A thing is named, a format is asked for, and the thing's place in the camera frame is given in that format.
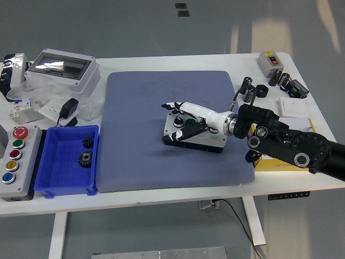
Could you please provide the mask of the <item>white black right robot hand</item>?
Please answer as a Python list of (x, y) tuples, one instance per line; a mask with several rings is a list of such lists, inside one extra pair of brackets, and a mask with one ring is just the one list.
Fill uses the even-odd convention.
[(181, 129), (171, 134), (162, 137), (163, 142), (177, 142), (192, 138), (205, 132), (208, 128), (213, 128), (222, 132), (225, 136), (232, 136), (233, 130), (231, 130), (230, 124), (233, 117), (237, 117), (234, 113), (226, 111), (218, 113), (209, 108), (196, 105), (189, 102), (173, 102), (161, 105), (167, 110), (174, 110), (180, 114), (188, 114), (194, 117), (198, 121), (192, 125), (184, 126)]

